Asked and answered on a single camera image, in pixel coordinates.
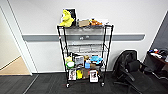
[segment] white wall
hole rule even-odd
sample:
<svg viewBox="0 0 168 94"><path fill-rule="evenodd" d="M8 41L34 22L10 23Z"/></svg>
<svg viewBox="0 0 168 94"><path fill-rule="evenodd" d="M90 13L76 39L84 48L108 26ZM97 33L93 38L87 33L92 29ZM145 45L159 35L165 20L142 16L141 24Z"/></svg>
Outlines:
<svg viewBox="0 0 168 94"><path fill-rule="evenodd" d="M29 51L27 49L27 46L22 39L20 29L17 25L17 21L15 19L15 16L13 15L13 11L11 10L8 0L0 0L0 6L3 10L5 18L7 19L11 32L13 33L13 37L15 37L16 39L16 42L17 42L15 43L17 44L16 47L19 50L19 53L23 58L28 70L30 72L37 72L33 64L32 58L29 54Z"/></svg>
<svg viewBox="0 0 168 94"><path fill-rule="evenodd" d="M15 39L0 8L0 69L20 56Z"/></svg>
<svg viewBox="0 0 168 94"><path fill-rule="evenodd" d="M9 0L9 3L23 35L57 34L55 26L60 23L63 8L75 8L79 19L108 19L115 26L114 34L144 33L142 41L112 42L109 70L125 49L136 49L143 61L168 10L168 0ZM27 45L39 72L64 70L59 43Z"/></svg>

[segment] shelf post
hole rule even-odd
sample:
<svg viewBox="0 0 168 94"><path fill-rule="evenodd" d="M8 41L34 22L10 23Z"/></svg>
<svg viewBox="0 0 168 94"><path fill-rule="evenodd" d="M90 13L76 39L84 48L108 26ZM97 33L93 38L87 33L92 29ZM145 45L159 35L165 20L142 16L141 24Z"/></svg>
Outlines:
<svg viewBox="0 0 168 94"><path fill-rule="evenodd" d="M109 47L108 47L108 52L107 52L107 59L106 59L106 64L105 64L105 72L104 72L104 77L103 77L103 83L104 83L104 80L105 80L105 75L106 75L106 71L107 71L107 62L108 62L108 58L109 58L109 52L110 52L110 45L111 45L111 39L112 39L112 32L113 32L113 25L110 26L111 27L111 34L110 34L110 40L109 40Z"/></svg>
<svg viewBox="0 0 168 94"><path fill-rule="evenodd" d="M61 50L62 50L62 59L63 59L63 62L64 62L64 68L65 68L65 73L66 73L67 84L69 84L69 81L68 81L68 73L67 73L66 63L65 63L65 59L64 59L64 49L63 49L63 46L62 46L62 39L61 39L61 34L60 34L59 28L60 28L60 26L57 26L58 34L59 34L60 46L61 46Z"/></svg>

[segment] box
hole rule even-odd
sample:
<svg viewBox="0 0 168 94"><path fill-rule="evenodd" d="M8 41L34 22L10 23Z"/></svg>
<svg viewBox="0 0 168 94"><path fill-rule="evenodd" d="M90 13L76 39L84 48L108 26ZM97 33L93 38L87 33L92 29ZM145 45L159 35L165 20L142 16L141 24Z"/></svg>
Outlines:
<svg viewBox="0 0 168 94"><path fill-rule="evenodd" d="M90 70L90 82L98 82L98 76L96 70Z"/></svg>
<svg viewBox="0 0 168 94"><path fill-rule="evenodd" d="M89 20L79 21L79 27L88 26L88 25L89 25Z"/></svg>
<svg viewBox="0 0 168 94"><path fill-rule="evenodd" d="M76 69L69 70L69 79L68 80L76 80Z"/></svg>

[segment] office chair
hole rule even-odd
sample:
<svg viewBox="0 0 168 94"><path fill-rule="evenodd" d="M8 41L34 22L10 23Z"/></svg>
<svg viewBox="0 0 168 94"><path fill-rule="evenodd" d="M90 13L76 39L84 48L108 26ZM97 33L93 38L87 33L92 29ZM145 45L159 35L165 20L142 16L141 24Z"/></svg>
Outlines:
<svg viewBox="0 0 168 94"><path fill-rule="evenodd" d="M113 76L117 78L114 84L127 85L127 93L133 88L142 94L153 84L152 79L142 73L145 67L147 67L145 64L137 60L137 51L123 51L113 68Z"/></svg>

